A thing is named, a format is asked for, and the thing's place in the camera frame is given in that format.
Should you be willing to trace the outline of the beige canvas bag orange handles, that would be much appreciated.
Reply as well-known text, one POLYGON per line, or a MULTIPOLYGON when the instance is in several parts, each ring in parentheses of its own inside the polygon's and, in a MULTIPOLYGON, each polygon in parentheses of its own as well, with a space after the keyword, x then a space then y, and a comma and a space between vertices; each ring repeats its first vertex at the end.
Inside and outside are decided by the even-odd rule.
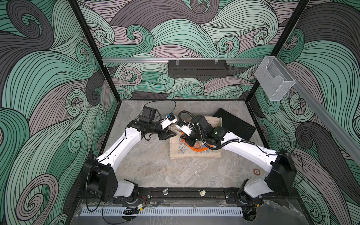
POLYGON ((209 150, 201 141, 196 141, 193 147, 186 144, 185 140, 181 139, 184 134, 179 128, 174 125, 170 130, 177 134, 177 136, 169 139, 169 158, 222 158, 222 150, 209 150))

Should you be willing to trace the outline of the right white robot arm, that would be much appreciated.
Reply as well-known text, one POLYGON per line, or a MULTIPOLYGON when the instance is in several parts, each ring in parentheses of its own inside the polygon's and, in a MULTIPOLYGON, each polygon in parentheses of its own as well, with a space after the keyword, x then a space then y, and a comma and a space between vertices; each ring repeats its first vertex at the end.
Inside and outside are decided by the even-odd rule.
POLYGON ((180 120, 176 127, 183 132, 183 139, 189 146, 201 141, 210 150, 230 151, 256 164, 251 170, 255 178, 248 179, 243 184, 242 191, 248 196, 256 198, 271 192, 281 196, 290 195, 297 175, 290 153, 258 146, 224 127, 213 127, 200 115, 190 122, 180 120))

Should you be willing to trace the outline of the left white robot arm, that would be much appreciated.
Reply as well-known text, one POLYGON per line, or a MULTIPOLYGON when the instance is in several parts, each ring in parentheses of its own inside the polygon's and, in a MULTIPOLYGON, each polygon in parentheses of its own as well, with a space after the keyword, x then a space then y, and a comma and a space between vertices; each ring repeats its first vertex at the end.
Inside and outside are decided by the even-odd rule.
POLYGON ((157 134, 159 140, 177 136, 169 128, 162 128, 160 123, 131 121, 122 136, 107 151, 84 164, 82 174, 85 175, 85 192, 94 193, 105 203, 114 197, 135 198, 134 191, 138 185, 118 180, 115 173, 125 156, 146 134, 157 134))

